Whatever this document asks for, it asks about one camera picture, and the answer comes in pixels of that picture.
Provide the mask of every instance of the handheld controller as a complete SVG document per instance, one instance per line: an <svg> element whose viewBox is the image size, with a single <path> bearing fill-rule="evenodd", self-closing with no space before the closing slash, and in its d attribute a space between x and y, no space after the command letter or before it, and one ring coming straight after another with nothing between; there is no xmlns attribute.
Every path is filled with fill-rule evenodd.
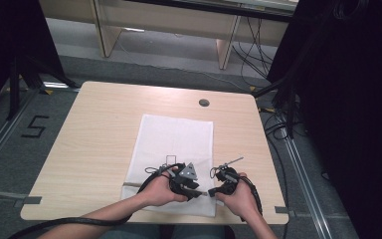
<svg viewBox="0 0 382 239"><path fill-rule="evenodd" d="M170 190L174 193L184 195L188 198L188 201L192 198L199 197L200 195L207 195L206 192L197 191L199 184L195 182L197 180L197 173L194 169L194 165L190 162L188 165L185 163L175 163L172 165L162 165L159 169L151 172L151 175L143 182L138 192L142 191L147 184L158 176L165 176L162 174L164 171L169 173L169 176L165 176L169 179Z"/></svg>
<svg viewBox="0 0 382 239"><path fill-rule="evenodd" d="M222 181L223 184L220 187L215 187L210 189L209 195L211 197L214 197L216 192L232 195L235 192L235 189L237 188L239 180L243 180L250 187L251 193L253 194L254 199L256 200L256 204L259 209L259 212L260 214L263 215L262 201L260 200L260 196L259 196L259 193L257 192L256 186L248 177L240 176L234 168L228 166L229 164L241 159L243 159L243 157L224 163L220 165L219 167L212 168L212 170L210 171L210 176L212 178L216 176L216 178L219 181Z"/></svg>

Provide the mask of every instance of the gray carpet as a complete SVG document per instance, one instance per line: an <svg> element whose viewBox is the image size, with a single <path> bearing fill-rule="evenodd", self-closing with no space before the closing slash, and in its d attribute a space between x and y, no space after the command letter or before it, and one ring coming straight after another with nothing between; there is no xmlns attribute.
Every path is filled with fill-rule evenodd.
<svg viewBox="0 0 382 239"><path fill-rule="evenodd" d="M163 70L133 64L70 57L61 57L61 61L67 76L80 84L87 80L93 80L234 93L250 92L249 85L239 76L212 74L211 77L208 77L203 74L179 70ZM48 76L44 76L43 79L44 81L55 82L53 78ZM246 81L257 86L268 84L259 79L246 79ZM19 194L30 192L76 95L73 92L54 91L50 95L37 94L34 97L19 124L0 151L0 191ZM262 108L271 107L273 95L274 93L270 93L258 99L258 106ZM4 92L0 96L0 126L5 121L8 102L8 93ZM28 128L34 116L49 117L48 119L37 119L37 123L44 126L45 130L37 138L23 137L23 134L36 134L38 132L37 129ZM270 116L271 114L261 113L262 122L266 122ZM273 124L275 122L271 119L268 126ZM357 238L333 186L321 177L320 159L317 157L309 137L306 136L303 125L298 124L295 130L297 131L295 134L296 145L328 220L333 238ZM318 238L285 144L282 140L273 137L272 140L274 145L271 145L271 153L284 196L287 188L288 209L292 212L287 227L273 225L272 228L280 238L283 237L285 231L286 238ZM282 159L286 181L274 146L278 149ZM0 199L0 238L7 238L12 233L34 224L23 221L19 217L21 208L14 207L14 203L15 200ZM255 238L246 225L233 226L233 229L237 238Z"/></svg>

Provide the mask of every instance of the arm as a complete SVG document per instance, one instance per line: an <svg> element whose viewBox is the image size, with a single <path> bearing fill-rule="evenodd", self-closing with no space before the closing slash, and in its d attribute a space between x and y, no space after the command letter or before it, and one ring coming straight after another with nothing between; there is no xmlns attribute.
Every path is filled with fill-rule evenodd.
<svg viewBox="0 0 382 239"><path fill-rule="evenodd" d="M154 178L142 192L86 214L83 217L120 220L146 206L162 206L171 201L183 202L187 201L187 197L173 193L169 189L168 179L159 176ZM67 224L55 227L40 238L98 238L109 229L109 227L102 226Z"/></svg>
<svg viewBox="0 0 382 239"><path fill-rule="evenodd" d="M226 195L218 192L216 198L223 201L235 215L246 220L257 238L277 238L265 218L260 214L250 187L244 181L238 182L234 194Z"/></svg>

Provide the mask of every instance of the black cable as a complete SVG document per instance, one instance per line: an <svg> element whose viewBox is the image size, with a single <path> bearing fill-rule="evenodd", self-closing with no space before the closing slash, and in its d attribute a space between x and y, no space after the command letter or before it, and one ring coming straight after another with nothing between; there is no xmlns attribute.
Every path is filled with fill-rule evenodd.
<svg viewBox="0 0 382 239"><path fill-rule="evenodd" d="M260 43L261 43L261 40L260 40L260 37L261 37L260 29L262 27L262 19L259 19L258 31L257 31L256 35L254 35L253 27L251 26L250 18L248 18L248 17L247 17L247 22L248 22L248 25L250 27L251 34L253 36L253 44L256 44L256 47L259 50L260 57L262 58L262 66L263 66L263 68L265 70L266 75L268 75L270 69L266 65L266 61L264 60L264 57L263 57L263 50L262 50L262 47L260 46Z"/></svg>
<svg viewBox="0 0 382 239"><path fill-rule="evenodd" d="M240 47L241 52L245 53L245 51L244 51L243 47L241 46L240 42L238 43L238 46ZM257 61L262 61L263 60L261 58L257 58L257 57L251 56L251 55L249 55L249 57L254 59L254 60L257 60Z"/></svg>
<svg viewBox="0 0 382 239"><path fill-rule="evenodd" d="M166 171L169 168L179 166L179 165L182 165L182 164L181 163L175 163L175 164L168 165L165 167L160 167L158 169L154 168L154 167L145 168L146 172L152 173L152 174L142 183L142 185L138 189L137 193L141 192L147 186L147 184L151 180L153 180L155 177L160 176L160 175L165 176L162 174L162 172ZM55 220L51 220L51 221L46 221L46 222L43 222L43 223L40 223L37 225L33 225L33 226L28 227L26 229L23 229L23 230L15 233L14 235L10 236L9 239L21 238L27 234L30 234L32 232L35 232L35 231L38 231L38 230L41 230L41 229L44 229L47 227L58 226L58 225L63 225L63 224L70 224L70 223L87 224L87 225L94 225L94 226L117 226L117 225L122 225L125 222L127 222L131 216L132 216L132 214L125 217L125 218L122 218L120 220L113 220L113 221L98 220L98 219L91 219L91 218L85 218L85 217L60 218L60 219L55 219Z"/></svg>
<svg viewBox="0 0 382 239"><path fill-rule="evenodd" d="M18 238L21 238L25 235L28 235L32 232L35 232L35 231L38 231L41 229L45 229L45 228L52 227L52 226L63 225L63 224L71 224L71 223L94 225L94 226L117 226L117 225L122 225L125 222L127 222L131 216L132 216L132 214L125 217L125 218L122 218L120 220L114 220L114 221L98 220L98 219L91 219L91 218L85 218L85 217L60 218L60 219L55 219L55 220L39 223L37 225L23 229L23 230L15 233L15 234L13 234L12 236L10 236L8 239L18 239Z"/></svg>
<svg viewBox="0 0 382 239"><path fill-rule="evenodd" d="M270 126L270 127L268 127L268 128L265 128L265 132L267 132L267 131L269 131L269 130L271 130L272 128L275 128L275 127L277 127L277 126L279 126L279 128L282 128L282 127L285 126L285 124L282 123L282 122L279 122L279 123L277 123L277 124L275 124L275 125L273 125L273 126Z"/></svg>
<svg viewBox="0 0 382 239"><path fill-rule="evenodd" d="M287 131L286 131L285 136L276 136L276 132L277 132L279 129L283 129L283 128L287 128L287 126L286 126L286 125L281 125L280 127L275 128L275 129L272 131L272 133L273 133L273 137L274 137L276 140L284 140L284 139L287 139L287 137L288 137Z"/></svg>
<svg viewBox="0 0 382 239"><path fill-rule="evenodd" d="M266 126L268 125L269 121L272 119L272 117L274 117L276 114L272 114L265 122L265 124L263 125L263 128L265 129L266 131Z"/></svg>
<svg viewBox="0 0 382 239"><path fill-rule="evenodd" d="M255 72L257 72L260 76L263 78L266 78L266 74L262 72L259 68L257 68L254 63L247 60L246 57L243 57L240 53L238 53L237 49L233 46L232 49L234 49L235 53L238 55L238 57L243 61L243 64L241 65L241 76L243 76L243 69L244 69L244 63L246 63L248 66L250 66Z"/></svg>

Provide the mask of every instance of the cord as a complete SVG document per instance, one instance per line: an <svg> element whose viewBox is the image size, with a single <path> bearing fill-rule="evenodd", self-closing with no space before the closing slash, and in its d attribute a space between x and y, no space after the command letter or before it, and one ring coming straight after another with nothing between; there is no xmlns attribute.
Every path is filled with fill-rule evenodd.
<svg viewBox="0 0 382 239"><path fill-rule="evenodd" d="M71 224L71 223L94 225L94 226L117 226L117 225L122 225L125 222L127 222L131 216L132 216L132 214L125 217L125 218L122 218L120 220L115 220L115 221L98 220L98 219L91 219L91 218L85 218L85 217L60 218L60 219L55 219L55 220L51 220L51 221L46 221L46 222L28 227L26 229L23 229L23 230L15 233L15 234L13 234L12 236L10 236L8 239L18 239L18 238L21 238L25 235L28 235L28 234L33 233L35 231L38 231L40 229L44 229L44 228L52 227L52 226L63 225L63 224Z"/></svg>
<svg viewBox="0 0 382 239"><path fill-rule="evenodd" d="M259 50L260 57L262 59L262 65L263 65L263 68L264 68L264 70L266 72L266 75L267 75L269 73L270 68L266 65L266 61L265 61L265 59L263 57L263 55L266 55L266 54L263 52L262 47L260 45L261 44L261 32L260 32L260 29L262 27L262 19L259 19L259 22L258 22L259 23L258 24L258 31L257 31L256 35L254 35L253 27L251 26L250 18L249 17L247 17L247 22L248 22L248 25L250 27L251 34L253 36L253 40L254 40L253 42L256 44L257 49Z"/></svg>
<svg viewBox="0 0 382 239"><path fill-rule="evenodd" d="M250 48L249 52L248 53L244 53L246 54L246 56L242 56L238 51L237 49L232 46L232 49L235 51L235 53L238 55L238 57L243 61L243 64L241 65L241 77L244 78L243 76L243 69L244 69L244 64L246 63L248 66L250 66L255 72L257 72L260 76L262 76L263 78L266 78L266 74L263 73L259 68L257 68L254 63L250 62L249 60L247 60L247 57L249 57L249 52L251 52L252 50L252 47Z"/></svg>
<svg viewBox="0 0 382 239"><path fill-rule="evenodd" d="M245 51L244 51L244 49L242 48L240 42L238 43L238 46L240 47L240 50L241 50L242 52L245 53ZM254 60L257 60L257 61L264 61L264 59L257 58L257 57L251 56L251 55L249 55L249 57L252 58L252 59L254 59ZM271 61L270 61L270 62L266 61L266 63L269 64L269 65L271 65L271 64L272 64L272 59L269 58L269 60L271 60Z"/></svg>
<svg viewBox="0 0 382 239"><path fill-rule="evenodd" d="M131 54L125 50L125 48L119 43L119 41L116 43L121 49L123 52L126 53L126 55L128 56L128 59L129 61L134 64L134 65L137 65L137 66L140 66L140 67L152 67L152 68L156 68L156 69L162 69L162 70L176 70L176 71L182 71L182 72L187 72L187 73L194 73L194 74L201 74L201 75L204 75L206 77L209 77L211 79L214 79L216 81L219 81L219 82L223 82L223 83L227 83L227 84L230 84L240 90L243 90L245 92L248 92L249 89L244 89L240 86L238 86L237 84L233 83L233 82L230 82L228 80L224 80L224 79L220 79L220 78L216 78L216 77L213 77L207 73L204 73L204 72L199 72L199 71L192 71L192 70L186 70L186 69L179 69L179 68L168 68L168 67L158 67L158 66L153 66L153 65L145 65L145 64L139 64L139 63L136 63L134 60L133 60L133 57L131 56Z"/></svg>

